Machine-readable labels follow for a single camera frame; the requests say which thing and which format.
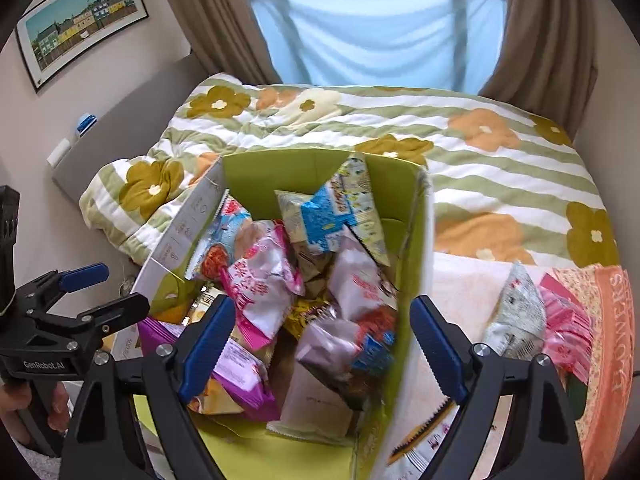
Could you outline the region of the white yellow edged packet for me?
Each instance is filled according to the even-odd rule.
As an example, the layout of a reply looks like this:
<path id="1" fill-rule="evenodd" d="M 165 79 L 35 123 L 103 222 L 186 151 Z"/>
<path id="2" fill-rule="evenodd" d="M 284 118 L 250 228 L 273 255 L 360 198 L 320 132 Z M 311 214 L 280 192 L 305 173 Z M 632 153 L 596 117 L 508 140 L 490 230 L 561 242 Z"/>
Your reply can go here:
<path id="1" fill-rule="evenodd" d="M 423 425 L 394 448 L 383 472 L 384 480 L 419 479 L 442 446 L 459 407 L 447 399 Z"/>

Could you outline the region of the purple cake snack packet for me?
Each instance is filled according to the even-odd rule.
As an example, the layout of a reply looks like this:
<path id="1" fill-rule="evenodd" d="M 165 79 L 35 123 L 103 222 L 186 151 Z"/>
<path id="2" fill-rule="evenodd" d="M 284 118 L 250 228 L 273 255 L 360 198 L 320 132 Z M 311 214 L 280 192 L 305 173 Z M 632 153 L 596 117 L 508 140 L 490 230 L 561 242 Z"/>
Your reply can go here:
<path id="1" fill-rule="evenodd" d="M 195 313 L 180 324 L 146 318 L 138 324 L 144 354 L 160 344 L 173 344 L 186 326 L 197 323 L 204 313 Z M 189 403 L 192 412 L 202 415 L 244 414 L 260 422 L 280 418 L 280 408 L 269 382 L 267 367 L 258 356 L 242 346 L 242 336 L 232 330 L 205 389 Z"/>

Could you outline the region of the blue shrimp cracker packet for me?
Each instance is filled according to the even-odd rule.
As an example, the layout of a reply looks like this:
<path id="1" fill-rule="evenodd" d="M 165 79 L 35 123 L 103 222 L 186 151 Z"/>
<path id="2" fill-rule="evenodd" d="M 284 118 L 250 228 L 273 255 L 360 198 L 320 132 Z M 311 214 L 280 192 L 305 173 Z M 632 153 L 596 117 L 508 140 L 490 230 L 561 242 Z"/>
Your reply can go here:
<path id="1" fill-rule="evenodd" d="M 224 194 L 215 217 L 206 226 L 186 266 L 187 280 L 218 281 L 220 271 L 238 258 L 236 239 L 253 222 L 250 213 L 231 194 Z"/>

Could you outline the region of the pink white snack packet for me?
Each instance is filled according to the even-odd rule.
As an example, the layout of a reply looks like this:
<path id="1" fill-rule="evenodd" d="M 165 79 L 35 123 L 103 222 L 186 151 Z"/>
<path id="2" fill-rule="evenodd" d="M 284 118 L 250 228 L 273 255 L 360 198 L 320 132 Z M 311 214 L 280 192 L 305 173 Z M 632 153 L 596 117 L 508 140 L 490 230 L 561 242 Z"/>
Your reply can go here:
<path id="1" fill-rule="evenodd" d="M 271 344 L 295 297 L 305 293 L 290 249 L 284 226 L 276 223 L 245 256 L 220 270 L 221 284 L 234 303 L 235 325 L 254 351 Z"/>

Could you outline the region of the brown chocolate snack packet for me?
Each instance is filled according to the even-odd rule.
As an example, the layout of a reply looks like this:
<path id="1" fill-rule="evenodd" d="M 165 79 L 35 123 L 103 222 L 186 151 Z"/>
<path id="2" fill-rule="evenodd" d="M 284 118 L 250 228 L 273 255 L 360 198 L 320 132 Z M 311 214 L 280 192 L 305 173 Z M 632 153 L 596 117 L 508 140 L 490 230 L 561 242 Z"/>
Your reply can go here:
<path id="1" fill-rule="evenodd" d="M 296 347 L 298 364 L 327 386 L 352 411 L 362 411 L 393 362 L 394 326 L 319 318 Z"/>

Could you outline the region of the cream blue snack packet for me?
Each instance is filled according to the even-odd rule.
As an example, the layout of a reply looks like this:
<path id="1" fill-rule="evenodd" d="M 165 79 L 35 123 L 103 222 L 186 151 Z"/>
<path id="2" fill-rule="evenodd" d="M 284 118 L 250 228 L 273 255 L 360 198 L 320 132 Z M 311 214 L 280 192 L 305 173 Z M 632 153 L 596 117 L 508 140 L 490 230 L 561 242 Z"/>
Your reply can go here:
<path id="1" fill-rule="evenodd" d="M 288 239 L 309 275 L 319 273 L 326 258 L 338 251 L 343 226 L 355 231 L 379 264 L 390 264 L 363 155 L 348 156 L 312 195 L 281 190 L 274 194 Z"/>

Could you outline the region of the grey white snack packet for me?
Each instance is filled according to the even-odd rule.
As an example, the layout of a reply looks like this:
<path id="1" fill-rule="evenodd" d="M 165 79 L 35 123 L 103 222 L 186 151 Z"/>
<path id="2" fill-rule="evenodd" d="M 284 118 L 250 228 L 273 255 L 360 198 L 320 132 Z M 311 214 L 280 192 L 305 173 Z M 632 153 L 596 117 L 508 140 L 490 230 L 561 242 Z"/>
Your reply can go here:
<path id="1" fill-rule="evenodd" d="M 530 361 L 544 348 L 547 317 L 537 285 L 519 261 L 511 266 L 482 341 L 498 356 Z"/>

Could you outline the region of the orange flowers towel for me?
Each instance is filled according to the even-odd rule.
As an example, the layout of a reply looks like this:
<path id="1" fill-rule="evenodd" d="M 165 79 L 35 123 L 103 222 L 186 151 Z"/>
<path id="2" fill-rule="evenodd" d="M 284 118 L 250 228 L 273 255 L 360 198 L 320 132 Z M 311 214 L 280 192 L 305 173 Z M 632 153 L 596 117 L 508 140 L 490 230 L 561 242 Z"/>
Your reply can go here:
<path id="1" fill-rule="evenodd" d="M 602 479 L 620 440 L 634 371 L 634 298 L 621 266 L 555 269 L 556 278 L 593 322 L 585 413 L 578 419 L 587 479 Z"/>

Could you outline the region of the blue white object on headboard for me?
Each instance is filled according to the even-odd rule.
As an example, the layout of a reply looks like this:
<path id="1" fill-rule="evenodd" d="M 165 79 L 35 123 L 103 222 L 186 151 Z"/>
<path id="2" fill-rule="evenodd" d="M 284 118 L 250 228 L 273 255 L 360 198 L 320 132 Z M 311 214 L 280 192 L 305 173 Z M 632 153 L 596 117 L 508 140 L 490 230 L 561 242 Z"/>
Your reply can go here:
<path id="1" fill-rule="evenodd" d="M 81 118 L 78 119 L 76 125 L 76 136 L 78 136 L 78 138 L 84 136 L 97 120 L 98 118 L 96 118 L 95 114 L 83 114 Z"/>

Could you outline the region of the grey headboard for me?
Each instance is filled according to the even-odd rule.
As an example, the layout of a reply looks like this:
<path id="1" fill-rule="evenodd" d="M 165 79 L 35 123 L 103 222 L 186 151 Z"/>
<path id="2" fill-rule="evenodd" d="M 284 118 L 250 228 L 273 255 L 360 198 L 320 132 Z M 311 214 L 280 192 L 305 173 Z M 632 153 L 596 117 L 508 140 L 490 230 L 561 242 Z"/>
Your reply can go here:
<path id="1" fill-rule="evenodd" d="M 193 54 L 168 65 L 101 116 L 52 171 L 73 203 L 105 165 L 145 154 L 196 85 L 207 76 Z"/>

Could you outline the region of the gold black snack packet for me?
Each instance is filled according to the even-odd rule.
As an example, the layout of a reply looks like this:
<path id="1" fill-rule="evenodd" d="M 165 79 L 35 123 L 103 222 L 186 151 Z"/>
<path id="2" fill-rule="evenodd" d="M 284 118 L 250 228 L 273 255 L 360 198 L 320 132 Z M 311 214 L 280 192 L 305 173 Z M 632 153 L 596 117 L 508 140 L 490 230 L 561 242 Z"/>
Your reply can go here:
<path id="1" fill-rule="evenodd" d="M 315 320 L 337 318 L 337 310 L 329 301 L 323 299 L 298 298 L 283 322 L 283 328 L 296 339 L 299 339 L 305 328 Z"/>

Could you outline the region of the green cardboard box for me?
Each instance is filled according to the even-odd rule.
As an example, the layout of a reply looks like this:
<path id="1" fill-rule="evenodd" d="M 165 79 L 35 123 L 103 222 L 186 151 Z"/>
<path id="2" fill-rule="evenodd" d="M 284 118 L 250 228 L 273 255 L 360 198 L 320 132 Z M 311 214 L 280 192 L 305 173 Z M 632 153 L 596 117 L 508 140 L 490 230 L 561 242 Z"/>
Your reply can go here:
<path id="1" fill-rule="evenodd" d="M 424 165 L 382 155 L 285 148 L 222 156 L 143 263 L 134 291 L 152 314 L 186 306 L 210 268 L 235 333 L 222 370 L 254 373 L 272 350 L 282 410 L 196 416 L 225 479 L 378 479 L 406 400 L 413 298 L 433 267 Z"/>

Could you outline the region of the brown curtain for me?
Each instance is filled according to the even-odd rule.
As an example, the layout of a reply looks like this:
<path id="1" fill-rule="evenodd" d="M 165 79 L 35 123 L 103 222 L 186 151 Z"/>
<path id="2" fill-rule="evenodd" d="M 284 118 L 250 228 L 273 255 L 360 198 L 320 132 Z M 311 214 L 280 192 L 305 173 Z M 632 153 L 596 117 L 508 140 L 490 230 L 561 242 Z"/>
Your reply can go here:
<path id="1" fill-rule="evenodd" d="M 278 84 L 248 0 L 167 0 L 198 62 L 247 84 Z"/>
<path id="2" fill-rule="evenodd" d="M 574 139 L 597 76 L 592 0 L 508 0 L 498 62 L 480 95 L 551 119 Z"/>

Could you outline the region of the blue window sheet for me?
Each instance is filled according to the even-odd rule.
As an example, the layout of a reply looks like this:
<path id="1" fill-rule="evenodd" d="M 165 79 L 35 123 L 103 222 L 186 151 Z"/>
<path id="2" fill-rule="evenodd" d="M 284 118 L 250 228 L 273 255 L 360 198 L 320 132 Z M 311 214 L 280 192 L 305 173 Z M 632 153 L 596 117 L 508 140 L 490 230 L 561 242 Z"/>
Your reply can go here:
<path id="1" fill-rule="evenodd" d="M 250 0 L 286 84 L 477 94 L 494 72 L 506 0 Z"/>

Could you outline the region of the white wall switch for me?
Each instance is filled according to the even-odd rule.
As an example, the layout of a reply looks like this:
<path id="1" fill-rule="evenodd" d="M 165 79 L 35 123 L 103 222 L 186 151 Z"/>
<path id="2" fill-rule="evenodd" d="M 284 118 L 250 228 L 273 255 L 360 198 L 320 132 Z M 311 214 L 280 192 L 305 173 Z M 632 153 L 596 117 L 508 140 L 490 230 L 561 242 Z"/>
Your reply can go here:
<path id="1" fill-rule="evenodd" d="M 70 151 L 73 145 L 70 143 L 70 140 L 67 138 L 63 138 L 56 147 L 52 150 L 52 152 L 47 157 L 47 163 L 51 168 L 54 168 Z"/>

